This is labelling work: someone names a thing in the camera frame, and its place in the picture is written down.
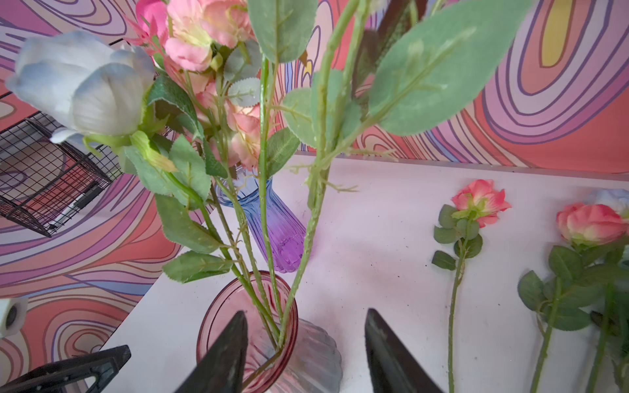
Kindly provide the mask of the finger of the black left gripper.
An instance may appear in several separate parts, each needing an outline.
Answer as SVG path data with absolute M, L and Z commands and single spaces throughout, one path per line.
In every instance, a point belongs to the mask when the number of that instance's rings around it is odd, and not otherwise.
M 127 345 L 40 366 L 1 392 L 103 392 L 130 360 Z

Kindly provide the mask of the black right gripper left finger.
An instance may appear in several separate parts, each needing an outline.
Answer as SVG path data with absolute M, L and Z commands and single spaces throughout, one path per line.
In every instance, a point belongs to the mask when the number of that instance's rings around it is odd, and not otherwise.
M 247 318 L 243 311 L 238 311 L 175 392 L 241 392 L 247 346 Z

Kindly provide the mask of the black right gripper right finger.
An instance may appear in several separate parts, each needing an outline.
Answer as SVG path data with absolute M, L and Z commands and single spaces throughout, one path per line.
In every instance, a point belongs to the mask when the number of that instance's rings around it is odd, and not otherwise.
M 365 320 L 370 380 L 377 393 L 442 393 L 376 309 Z

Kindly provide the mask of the purple blue glass vase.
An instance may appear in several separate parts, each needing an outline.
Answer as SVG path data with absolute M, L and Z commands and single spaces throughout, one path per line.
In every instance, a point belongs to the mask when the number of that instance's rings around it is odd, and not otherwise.
M 238 167 L 234 186 L 248 227 L 263 255 L 266 254 L 262 231 L 259 181 L 257 173 Z M 266 185 L 267 232 L 274 267 L 280 273 L 298 270 L 303 255 L 306 228 L 273 189 L 273 180 Z

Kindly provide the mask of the coral pink rose stem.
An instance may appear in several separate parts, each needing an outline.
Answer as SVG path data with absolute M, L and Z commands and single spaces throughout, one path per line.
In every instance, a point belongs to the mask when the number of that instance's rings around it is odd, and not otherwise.
M 495 224 L 501 212 L 511 208 L 504 189 L 497 189 L 489 179 L 477 179 L 464 186 L 439 212 L 438 225 L 433 228 L 433 239 L 444 246 L 452 246 L 453 254 L 437 250 L 431 263 L 454 273 L 447 325 L 448 391 L 455 392 L 454 338 L 455 310 L 460 285 L 467 262 L 483 249 L 480 230 Z

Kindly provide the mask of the pale blue rose stem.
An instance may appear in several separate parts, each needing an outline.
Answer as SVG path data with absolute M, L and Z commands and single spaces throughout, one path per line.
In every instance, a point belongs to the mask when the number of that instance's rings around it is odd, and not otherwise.
M 261 284 L 245 219 L 219 235 L 205 215 L 203 195 L 215 188 L 206 172 L 203 129 L 192 100 L 165 70 L 162 47 L 119 47 L 85 30 L 26 39 L 5 82 L 19 100 L 52 116 L 61 127 L 55 144 L 80 139 L 90 152 L 105 145 L 122 170 L 154 196 L 167 242 L 184 249 L 164 266 L 187 283 L 233 273 L 250 291 Z

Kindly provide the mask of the cream rose stem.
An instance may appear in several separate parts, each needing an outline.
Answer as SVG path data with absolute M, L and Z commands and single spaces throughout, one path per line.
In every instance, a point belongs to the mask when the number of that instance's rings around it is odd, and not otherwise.
M 315 25 L 312 1 L 251 1 L 248 14 L 260 46 L 260 156 L 267 180 L 301 144 L 313 147 L 307 167 L 303 253 L 286 300 L 292 306 L 311 258 L 333 160 L 378 126 L 407 136 L 433 129 L 470 104 L 493 77 L 532 7 L 529 1 L 392 1 L 377 29 L 368 29 L 375 1 L 342 11 L 311 85 L 274 103 L 278 68 L 306 50 Z

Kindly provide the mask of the pink spray rose stem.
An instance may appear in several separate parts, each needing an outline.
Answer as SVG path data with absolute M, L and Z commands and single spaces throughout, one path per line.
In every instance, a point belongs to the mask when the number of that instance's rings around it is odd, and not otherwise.
M 298 139 L 273 123 L 276 64 L 267 59 L 251 18 L 265 8 L 254 1 L 165 1 L 168 39 L 165 70 L 185 90 L 198 116 L 206 172 L 216 185 L 203 200 L 236 201 L 240 166 L 267 185 L 296 152 Z

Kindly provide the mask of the bright pink rose stem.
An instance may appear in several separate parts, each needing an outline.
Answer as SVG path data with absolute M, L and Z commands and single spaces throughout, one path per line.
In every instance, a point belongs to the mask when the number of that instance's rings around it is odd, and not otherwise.
M 164 47 L 167 41 L 168 26 L 166 4 L 160 0 L 140 0 L 135 5 L 135 17 L 125 18 L 127 25 L 135 33 L 128 38 L 136 46 Z

